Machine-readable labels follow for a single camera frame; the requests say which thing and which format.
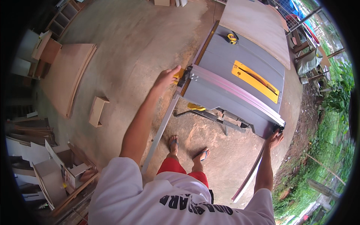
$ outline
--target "concrete floor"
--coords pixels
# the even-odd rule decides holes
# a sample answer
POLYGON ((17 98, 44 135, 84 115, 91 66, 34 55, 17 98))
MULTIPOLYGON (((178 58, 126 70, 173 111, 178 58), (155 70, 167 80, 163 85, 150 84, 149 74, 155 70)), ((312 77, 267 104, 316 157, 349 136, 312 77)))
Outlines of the concrete floor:
MULTIPOLYGON (((119 155, 123 135, 137 109, 145 99, 158 74, 167 68, 191 64, 194 55, 213 25, 215 2, 189 1, 185 7, 154 6, 153 1, 94 0, 74 19, 59 40, 62 44, 95 43, 97 50, 87 66, 74 99, 72 117, 62 118, 41 89, 37 91, 37 109, 54 127, 58 144, 68 140, 77 144, 101 171, 119 155), (88 123, 94 96, 106 96, 100 122, 94 128, 88 123)), ((217 4, 215 20, 220 19, 224 5, 217 4)), ((155 137, 170 103, 175 87, 170 87, 157 105, 144 162, 151 139, 155 137)), ((290 145, 298 120, 302 86, 294 65, 285 72, 285 86, 280 115, 286 121, 285 139, 272 153, 274 174, 290 145)), ((180 100, 178 112, 187 102, 180 100)), ((211 155, 204 161, 215 203, 244 208, 252 197, 253 184, 238 203, 231 197, 242 184, 264 142, 248 130, 245 134, 229 131, 224 135, 219 124, 191 114, 172 117, 150 162, 144 182, 151 181, 168 153, 168 138, 180 139, 179 160, 187 172, 191 158, 204 147, 211 155)))

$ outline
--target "foot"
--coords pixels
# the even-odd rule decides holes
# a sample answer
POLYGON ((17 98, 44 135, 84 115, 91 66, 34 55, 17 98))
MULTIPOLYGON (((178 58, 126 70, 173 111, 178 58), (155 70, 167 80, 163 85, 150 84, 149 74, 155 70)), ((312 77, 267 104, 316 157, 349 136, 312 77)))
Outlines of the foot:
POLYGON ((177 144, 179 143, 179 138, 177 136, 172 136, 169 140, 169 144, 170 144, 170 153, 174 154, 177 156, 177 149, 179 148, 179 145, 177 144))
POLYGON ((197 157, 195 157, 194 159, 193 159, 193 162, 195 162, 195 161, 201 161, 201 160, 203 160, 203 159, 205 159, 205 156, 206 156, 206 153, 205 152, 207 152, 207 157, 209 156, 209 154, 210 154, 210 150, 209 150, 209 148, 204 148, 204 150, 197 156, 197 157))

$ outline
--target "red shorts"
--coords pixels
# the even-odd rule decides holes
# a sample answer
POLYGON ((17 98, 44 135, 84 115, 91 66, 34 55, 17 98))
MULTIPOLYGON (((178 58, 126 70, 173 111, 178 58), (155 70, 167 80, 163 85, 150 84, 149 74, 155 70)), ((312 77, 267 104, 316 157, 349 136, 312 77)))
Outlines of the red shorts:
MULTIPOLYGON (((178 172, 178 173, 182 173, 182 174, 186 174, 186 171, 184 170, 184 168, 180 165, 180 163, 178 161, 176 161, 174 158, 166 158, 164 159, 164 161, 162 162, 159 171, 157 172, 156 175, 158 175, 161 172, 178 172)), ((192 176, 193 178, 201 181, 203 184, 205 184, 207 186, 207 188, 209 188, 209 184, 207 182, 207 178, 206 175, 203 172, 191 172, 188 174, 189 176, 192 176)))

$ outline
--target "table saw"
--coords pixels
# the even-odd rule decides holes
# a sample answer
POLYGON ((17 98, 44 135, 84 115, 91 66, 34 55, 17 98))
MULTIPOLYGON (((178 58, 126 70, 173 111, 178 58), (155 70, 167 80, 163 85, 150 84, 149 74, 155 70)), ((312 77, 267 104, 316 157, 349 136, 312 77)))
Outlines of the table saw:
MULTIPOLYGON (((271 51, 266 51, 240 33, 222 26, 219 21, 215 22, 193 63, 180 75, 178 88, 153 139, 141 172, 146 173, 179 98, 184 98, 191 105, 196 106, 191 112, 240 132, 251 130, 267 139, 277 128, 282 131, 285 121, 281 119, 279 110, 284 87, 285 64, 269 52, 271 51), (229 35, 236 37, 236 43, 229 41, 227 38, 229 35), (223 115, 236 120, 237 124, 219 120, 215 115, 202 111, 203 109, 207 111, 217 109, 223 115)), ((255 176, 261 155, 262 150, 234 196, 234 201, 242 195, 241 192, 244 192, 255 176)))

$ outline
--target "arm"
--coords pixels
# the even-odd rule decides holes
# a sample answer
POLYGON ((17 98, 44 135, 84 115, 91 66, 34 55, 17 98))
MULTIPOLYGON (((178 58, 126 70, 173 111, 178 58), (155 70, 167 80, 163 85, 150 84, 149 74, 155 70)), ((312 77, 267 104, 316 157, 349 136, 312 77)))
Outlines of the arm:
POLYGON ((264 144, 264 151, 262 153, 262 159, 259 165, 259 169, 256 174, 254 193, 261 188, 267 188, 270 191, 273 190, 273 169, 271 168, 270 151, 278 146, 278 144, 284 139, 284 133, 279 136, 279 129, 275 131, 264 144))
POLYGON ((180 71, 180 68, 181 66, 177 66, 160 73, 125 133, 119 157, 128 157, 137 164, 140 163, 149 137, 156 103, 166 88, 176 80, 173 76, 180 71))

